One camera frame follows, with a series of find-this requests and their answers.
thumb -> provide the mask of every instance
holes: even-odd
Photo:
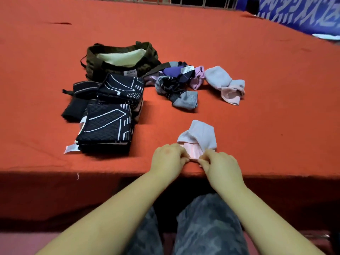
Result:
[[[189,160],[189,158],[187,158],[187,157],[182,157],[181,158],[181,165],[182,165],[182,167],[186,164],[186,163],[188,163],[190,160]]]
[[[208,161],[203,160],[203,159],[198,159],[197,162],[203,167],[203,170],[205,171],[205,173],[209,171],[210,164]]]

camouflage pants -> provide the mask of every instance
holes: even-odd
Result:
[[[174,255],[249,255],[240,222],[218,194],[195,198],[178,216]],[[153,208],[124,254],[161,255],[163,247]]]

person's left hand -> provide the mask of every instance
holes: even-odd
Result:
[[[166,184],[172,183],[181,173],[189,155],[179,144],[166,144],[155,150],[152,156],[150,173],[160,177]]]

blue banner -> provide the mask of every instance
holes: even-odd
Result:
[[[238,0],[236,9],[246,4]],[[340,35],[340,0],[260,0],[258,16],[310,35]]]

table surface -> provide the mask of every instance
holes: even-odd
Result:
[[[243,12],[91,0],[2,0],[0,11],[0,171],[144,173],[158,146],[200,120],[245,176],[340,176],[338,46]],[[245,80],[245,99],[230,105],[205,85],[191,113],[149,87],[129,156],[63,155],[79,125],[60,116],[61,90],[85,79],[87,47],[135,41],[162,62],[221,66]]]

